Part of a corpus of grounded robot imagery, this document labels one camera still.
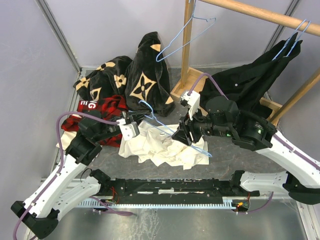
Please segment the red and black checkered fabric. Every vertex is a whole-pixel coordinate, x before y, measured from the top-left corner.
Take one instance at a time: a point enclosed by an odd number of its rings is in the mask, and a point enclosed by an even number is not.
[[[84,101],[80,100],[78,104],[78,112],[85,113],[90,110],[98,110],[104,120],[110,120],[114,117],[120,117],[122,111],[128,111],[126,105],[126,100],[123,96],[114,95],[112,97],[107,97],[99,99],[97,101]],[[70,115],[61,125],[61,128],[67,132],[78,131],[78,123],[81,117]],[[120,147],[122,139],[122,134],[101,140],[99,143],[101,145],[109,145],[113,147]]]

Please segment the white cloth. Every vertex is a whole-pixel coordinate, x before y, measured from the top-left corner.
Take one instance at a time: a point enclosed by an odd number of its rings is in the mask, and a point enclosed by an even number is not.
[[[178,125],[168,125],[170,129],[176,131]],[[143,163],[150,159],[157,167],[163,163],[170,166],[183,166],[183,170],[191,169],[194,165],[208,165],[209,157],[200,153],[190,146],[172,140],[164,132],[172,134],[163,126],[159,129],[152,127],[143,121],[139,125],[140,134],[129,141],[121,140],[119,155],[127,158],[132,155],[138,156],[138,162]],[[208,143],[203,138],[194,146],[208,151]]]

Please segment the blue wire hanger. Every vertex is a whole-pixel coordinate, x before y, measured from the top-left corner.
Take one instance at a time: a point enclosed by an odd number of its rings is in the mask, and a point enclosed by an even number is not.
[[[211,28],[215,23],[216,23],[216,18],[215,17],[211,17],[209,19],[206,19],[206,18],[202,18],[202,17],[197,17],[195,16],[195,9],[196,9],[196,2],[197,0],[194,1],[194,6],[193,6],[193,11],[192,11],[192,15],[190,17],[190,19],[186,22],[186,24],[183,26],[183,28],[178,32],[178,34],[172,39],[172,41],[169,43],[168,46],[166,46],[155,58],[155,61],[156,62],[161,62],[162,60],[166,59],[167,57],[169,57],[170,55],[174,54],[175,52],[179,51],[180,49],[182,49],[184,46],[188,45],[189,43],[191,43],[193,40],[195,40],[197,37],[199,37],[200,35],[202,35],[203,33],[205,33],[205,31],[207,31],[209,28]],[[205,20],[207,23],[214,19],[214,22],[208,26],[205,30],[203,30],[201,33],[199,33],[197,36],[195,36],[193,39],[191,39],[190,41],[188,41],[186,44],[184,44],[183,46],[179,47],[178,49],[174,50],[173,52],[171,52],[170,54],[168,54],[167,56],[161,58],[161,59],[158,59],[159,56],[167,49],[171,46],[171,44],[177,39],[177,37],[182,33],[182,31],[185,29],[185,27],[190,23],[190,21],[192,19],[200,19],[200,20]]]
[[[296,44],[298,43],[299,39],[301,38],[302,34],[305,33],[305,31],[307,30],[307,28],[309,27],[309,25],[311,24],[311,21],[308,22],[308,24],[305,26],[304,30],[302,31],[302,33],[298,36],[298,38],[295,40],[294,44],[292,45],[290,51],[288,52],[288,54],[285,57],[289,57],[290,53],[292,52],[292,50],[295,48]]]
[[[290,39],[298,32],[298,29],[302,26],[302,24],[305,23],[305,21],[307,21],[307,19],[303,20],[303,21],[299,24],[299,26],[295,29],[295,31],[292,33],[292,35],[285,41],[285,44],[283,45],[283,47],[281,48],[281,50],[277,53],[277,55],[274,56],[274,58],[272,59],[272,61],[275,60],[275,59],[280,55],[280,53],[286,48],[286,46],[288,45]],[[309,25],[310,25],[310,22],[309,22],[309,24],[305,27],[305,29],[303,30],[303,32],[301,33],[301,35],[307,30],[307,28],[309,27]]]
[[[144,103],[144,104],[147,105],[147,106],[150,108],[150,110],[151,110],[151,116],[144,115],[145,117],[147,117],[148,119],[155,120],[157,123],[159,123],[160,125],[162,125],[163,127],[165,127],[167,130],[169,130],[169,132],[171,132],[171,133],[173,133],[173,134],[175,133],[175,131],[173,131],[173,130],[172,130],[171,128],[169,128],[168,126],[164,125],[162,122],[160,122],[160,121],[156,118],[156,116],[155,116],[155,114],[154,114],[154,109],[152,108],[152,106],[151,106],[149,103],[147,103],[146,101],[143,101],[143,100],[140,100],[140,101],[139,101],[139,104],[140,104],[140,103]],[[145,122],[146,122],[147,124],[151,125],[152,127],[158,129],[160,132],[163,132],[163,133],[169,135],[170,137],[172,136],[171,133],[168,133],[168,132],[166,132],[166,131],[161,130],[159,127],[152,125],[150,122],[148,122],[148,121],[145,121]],[[197,146],[194,146],[194,145],[191,145],[190,147],[193,148],[194,150],[198,151],[199,153],[208,156],[209,158],[212,157],[211,153],[209,153],[209,152],[201,149],[200,147],[197,147]]]

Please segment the wooden post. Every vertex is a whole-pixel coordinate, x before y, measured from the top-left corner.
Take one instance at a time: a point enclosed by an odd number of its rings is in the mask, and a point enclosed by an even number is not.
[[[195,0],[185,0],[185,8],[184,8],[184,24],[189,21],[194,11]],[[191,29],[192,29],[192,19],[189,24],[183,29],[183,42],[182,45],[185,45],[191,39]],[[183,88],[186,83],[186,79],[188,76],[188,66],[189,66],[189,51],[190,44],[184,46],[182,48],[182,64],[181,64],[181,81],[180,88]]]
[[[303,95],[305,95],[320,80],[320,67],[314,74],[290,97],[290,99],[270,119],[271,123],[277,122]]]
[[[301,24],[302,20],[286,16],[274,11],[269,11],[263,8],[251,6],[242,2],[234,1],[234,0],[201,0],[202,2],[212,4],[218,7],[222,7],[224,9],[229,9],[241,14],[249,15],[255,17],[257,19],[262,19],[274,24],[279,24],[281,26],[285,26],[291,29],[296,29],[299,24]],[[308,21],[306,21],[299,28],[300,31],[303,31],[307,26]],[[320,37],[320,25],[311,23],[307,30],[305,31],[308,34],[312,34]]]

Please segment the clothing pile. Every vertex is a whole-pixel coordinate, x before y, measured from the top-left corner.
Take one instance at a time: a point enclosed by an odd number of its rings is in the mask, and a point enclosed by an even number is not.
[[[120,117],[122,111],[149,111],[145,104],[139,104],[143,100],[160,116],[169,115],[175,104],[170,96],[167,65],[165,61],[156,62],[160,51],[158,33],[150,32],[142,38],[133,60],[117,56],[78,80],[73,87],[83,100],[79,101],[77,111],[98,110],[104,120],[110,120]],[[76,132],[80,120],[81,116],[71,115],[61,128]],[[119,134],[100,144],[120,147],[121,139]]]
[[[168,125],[169,129],[176,131],[178,125]],[[187,146],[170,137],[170,131],[160,126],[152,127],[143,121],[139,126],[140,134],[135,138],[122,140],[119,155],[127,158],[138,156],[139,163],[150,159],[157,167],[167,163],[172,167],[183,166],[183,170],[191,169],[194,165],[208,165],[209,157],[194,148]],[[193,144],[204,151],[208,151],[208,143],[201,139]]]

